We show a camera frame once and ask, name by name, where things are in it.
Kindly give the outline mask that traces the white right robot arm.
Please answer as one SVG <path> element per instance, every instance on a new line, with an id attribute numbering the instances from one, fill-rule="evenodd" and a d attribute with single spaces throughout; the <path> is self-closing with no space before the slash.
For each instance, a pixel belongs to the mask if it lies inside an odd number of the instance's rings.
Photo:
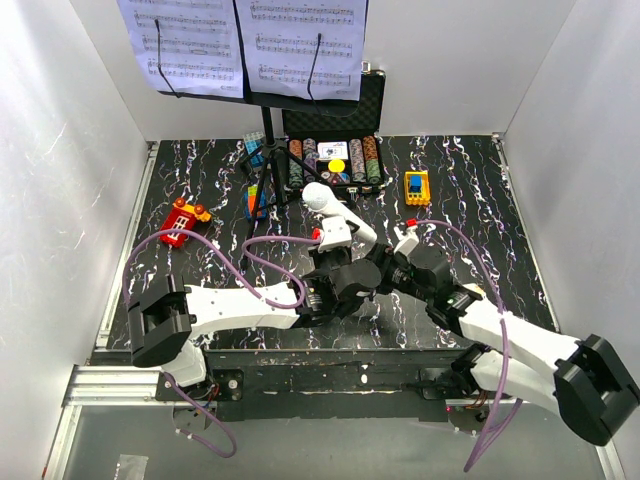
<path id="1" fill-rule="evenodd" d="M 381 271 L 380 291 L 424 302 L 429 319 L 474 342 L 452 366 L 464 397 L 502 391 L 556 415 L 583 440 L 606 445 L 639 407 L 639 387 L 613 346 L 540 328 L 458 283 L 444 252 L 415 246 L 410 253 L 382 244 L 367 254 Z"/>

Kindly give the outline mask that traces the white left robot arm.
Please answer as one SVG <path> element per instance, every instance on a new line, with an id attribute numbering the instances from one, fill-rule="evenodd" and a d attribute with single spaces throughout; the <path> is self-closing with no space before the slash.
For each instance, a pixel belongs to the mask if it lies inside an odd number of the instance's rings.
<path id="1" fill-rule="evenodd" d="M 311 244 L 308 253 L 314 270 L 299 284 L 281 282 L 254 292 L 165 277 L 128 305 L 132 365 L 162 368 L 188 398 L 200 400 L 211 392 L 213 377 L 195 338 L 239 329 L 316 328 L 355 313 L 382 283 L 376 264 L 354 260 L 347 247 L 322 252 Z"/>

